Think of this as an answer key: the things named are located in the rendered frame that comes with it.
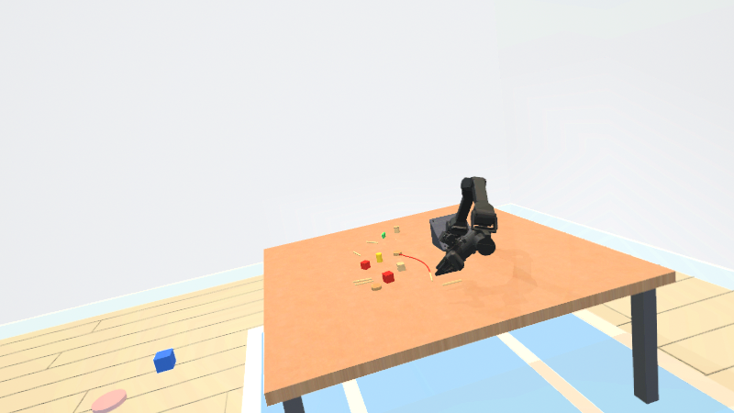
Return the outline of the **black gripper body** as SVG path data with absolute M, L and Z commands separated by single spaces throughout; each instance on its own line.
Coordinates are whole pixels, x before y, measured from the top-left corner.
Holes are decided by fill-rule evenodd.
M 462 244 L 456 251 L 453 251 L 449 245 L 447 249 L 448 253 L 446 256 L 458 271 L 464 268 L 466 259 L 477 251 L 467 236 L 462 238 Z

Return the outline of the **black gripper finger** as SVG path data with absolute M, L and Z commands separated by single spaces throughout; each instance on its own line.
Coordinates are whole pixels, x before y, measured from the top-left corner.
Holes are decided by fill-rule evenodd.
M 445 255 L 447 255 L 447 253 L 448 253 L 448 249 L 446 248 L 446 252 L 445 252 Z M 440 262 L 438 263 L 438 265 L 436 266 L 436 269 L 438 270 L 438 269 L 440 268 L 440 266 L 441 266 L 441 265 L 442 265 L 442 264 L 443 264 L 444 262 L 445 262 L 445 256 L 444 256 L 444 257 L 443 257 L 443 258 L 441 259 L 441 261 L 440 261 Z
M 445 273 L 458 272 L 458 270 L 451 264 L 447 256 L 445 255 L 445 262 L 440 268 L 434 273 L 436 276 L 443 275 Z

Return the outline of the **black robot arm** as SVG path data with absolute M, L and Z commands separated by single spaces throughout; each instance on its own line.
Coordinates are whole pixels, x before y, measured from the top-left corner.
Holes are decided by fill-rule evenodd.
M 462 200 L 457 214 L 446 221 L 446 230 L 442 231 L 439 241 L 446 243 L 453 251 L 462 244 L 461 236 L 468 232 L 467 217 L 473 204 L 470 215 L 472 232 L 467 235 L 475 249 L 483 256 L 492 254 L 496 250 L 491 233 L 496 233 L 497 216 L 494 207 L 488 203 L 486 180 L 483 177 L 464 177 L 461 181 Z M 478 225 L 478 226 L 473 226 Z M 492 228 L 489 228 L 491 227 Z

